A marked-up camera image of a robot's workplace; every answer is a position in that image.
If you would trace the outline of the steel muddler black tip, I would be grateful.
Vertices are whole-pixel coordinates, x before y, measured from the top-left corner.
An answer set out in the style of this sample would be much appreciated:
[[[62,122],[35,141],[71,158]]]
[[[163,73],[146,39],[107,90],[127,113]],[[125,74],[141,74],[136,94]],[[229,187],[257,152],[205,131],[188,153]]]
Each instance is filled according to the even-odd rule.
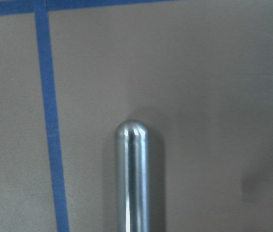
[[[117,210],[120,232],[150,230],[149,132],[138,120],[116,129]]]

